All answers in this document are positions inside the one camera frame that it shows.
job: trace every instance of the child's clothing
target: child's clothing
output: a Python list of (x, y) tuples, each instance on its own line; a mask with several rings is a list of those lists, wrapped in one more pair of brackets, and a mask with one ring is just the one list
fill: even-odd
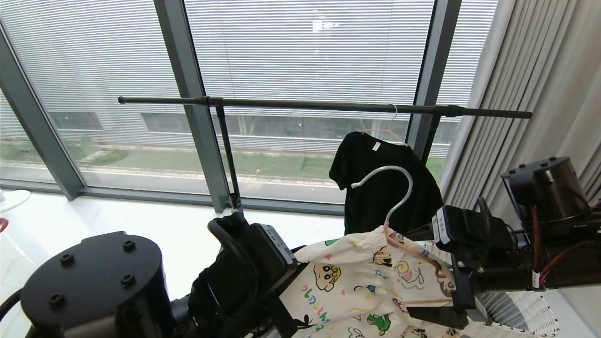
[(295, 337), (460, 337), (412, 319), (406, 308), (451, 304), (455, 284), (447, 264), (399, 234), (390, 236), (436, 261), (439, 275), (433, 265), (388, 245), (383, 227), (309, 245), (295, 254), (305, 269), (280, 296), (299, 327)]

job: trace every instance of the white floor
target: white floor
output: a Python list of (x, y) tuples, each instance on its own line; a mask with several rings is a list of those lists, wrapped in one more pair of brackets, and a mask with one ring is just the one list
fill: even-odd
[[(124, 230), (155, 241), (163, 252), (167, 289), (171, 299), (189, 293), (198, 273), (215, 259), (219, 242), (207, 223), (220, 215), (211, 207), (145, 203), (79, 197), (69, 202), (61, 195), (34, 193), (23, 205), (2, 215), (9, 225), (0, 234), (0, 301), (22, 287), (48, 258), (102, 233)], [(290, 248), (344, 233), (343, 219), (246, 210), (250, 223), (276, 228)], [(591, 333), (556, 291), (545, 297), (560, 320), (562, 337), (597, 337)], [(20, 309), (0, 324), (0, 337), (23, 337), (29, 322)]]

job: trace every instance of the laundry basket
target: laundry basket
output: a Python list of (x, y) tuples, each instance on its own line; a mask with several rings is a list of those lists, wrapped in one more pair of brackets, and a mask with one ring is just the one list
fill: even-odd
[(494, 323), (471, 322), (463, 338), (554, 337), (559, 331), (555, 314), (539, 293), (486, 293), (482, 301)]

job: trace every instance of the black t-shirt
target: black t-shirt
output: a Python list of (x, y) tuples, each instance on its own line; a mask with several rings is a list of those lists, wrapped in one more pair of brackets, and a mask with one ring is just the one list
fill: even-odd
[(413, 192), (405, 204), (392, 213), (391, 229), (406, 233), (421, 227), (431, 222), (432, 216), (442, 206), (441, 192), (434, 177), (411, 148), (387, 143), (369, 134), (352, 132), (338, 147), (329, 172), (340, 190), (346, 189), (345, 235), (369, 232), (381, 226), (388, 211), (407, 193), (409, 182), (397, 170), (381, 171), (362, 186), (350, 187), (384, 165), (403, 167), (413, 178)]

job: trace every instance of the grass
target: grass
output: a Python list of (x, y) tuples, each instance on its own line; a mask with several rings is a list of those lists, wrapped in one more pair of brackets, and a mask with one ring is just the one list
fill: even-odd
[[(101, 149), (85, 139), (80, 142), (66, 142), (66, 147), (76, 161)], [(237, 174), (324, 180), (329, 180), (328, 172), (334, 159), (333, 156), (259, 152), (236, 152), (233, 156)], [(33, 146), (27, 143), (3, 143), (0, 147), (0, 158), (41, 162)], [(198, 173), (203, 170), (198, 155), (193, 150), (116, 149), (105, 156), (96, 158), (88, 165), (110, 165), (146, 170), (196, 171)], [(443, 165), (443, 158), (430, 158), (426, 167), (438, 181)]]

